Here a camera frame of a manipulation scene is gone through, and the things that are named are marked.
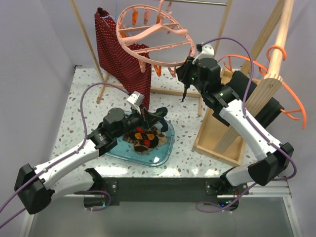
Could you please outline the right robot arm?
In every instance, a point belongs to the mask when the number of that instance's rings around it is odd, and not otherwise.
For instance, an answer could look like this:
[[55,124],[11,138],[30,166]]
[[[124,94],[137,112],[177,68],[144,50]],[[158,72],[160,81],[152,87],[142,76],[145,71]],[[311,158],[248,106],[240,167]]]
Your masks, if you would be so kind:
[[290,143],[283,144],[274,138],[244,107],[238,94],[221,83],[220,74],[221,68],[212,58],[198,60],[189,56],[176,69],[177,78],[184,88],[193,85],[218,119],[229,123],[247,142],[257,159],[253,164],[226,171],[215,187],[231,194],[238,185],[251,181],[265,186],[287,169],[294,148]]

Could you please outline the black multicolour argyle sock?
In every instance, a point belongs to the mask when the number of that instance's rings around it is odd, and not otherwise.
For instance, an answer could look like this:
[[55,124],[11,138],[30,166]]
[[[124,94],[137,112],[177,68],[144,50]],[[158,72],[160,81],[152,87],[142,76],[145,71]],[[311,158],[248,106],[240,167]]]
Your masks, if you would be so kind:
[[133,143],[133,150],[139,154],[145,154],[158,146],[159,138],[156,131],[137,128],[127,134],[128,139]]

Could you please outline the beige brown argyle sock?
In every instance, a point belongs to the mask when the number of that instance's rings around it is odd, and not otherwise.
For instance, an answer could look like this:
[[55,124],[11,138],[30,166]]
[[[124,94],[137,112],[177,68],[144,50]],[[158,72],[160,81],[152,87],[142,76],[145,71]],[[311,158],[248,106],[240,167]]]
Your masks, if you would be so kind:
[[133,150],[138,154],[146,154],[157,147],[163,146],[168,141],[167,137],[158,138],[152,131],[137,132],[134,136],[136,140],[133,144]]

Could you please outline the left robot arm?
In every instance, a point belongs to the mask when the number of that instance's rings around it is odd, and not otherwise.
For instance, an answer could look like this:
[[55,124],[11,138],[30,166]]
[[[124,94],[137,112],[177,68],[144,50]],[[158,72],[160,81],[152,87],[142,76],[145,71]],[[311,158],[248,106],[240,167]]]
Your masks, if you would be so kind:
[[37,166],[28,163],[17,175],[14,190],[29,214],[44,210],[57,195],[57,182],[80,165],[98,158],[113,149],[117,138],[137,128],[149,129],[158,122],[164,123],[168,110],[158,108],[149,112],[144,107],[126,114],[121,108],[108,111],[98,127],[76,147],[57,158]]

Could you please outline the pink round clip hanger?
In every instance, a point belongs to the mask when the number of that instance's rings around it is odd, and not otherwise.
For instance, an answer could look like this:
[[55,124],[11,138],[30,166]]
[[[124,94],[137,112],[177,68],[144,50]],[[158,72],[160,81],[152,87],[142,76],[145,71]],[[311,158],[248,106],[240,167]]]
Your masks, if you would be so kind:
[[176,68],[188,56],[195,55],[195,45],[187,29],[171,15],[172,1],[161,0],[157,7],[136,4],[125,8],[119,15],[116,34],[122,48],[145,65],[153,66],[160,76],[167,68],[175,77]]

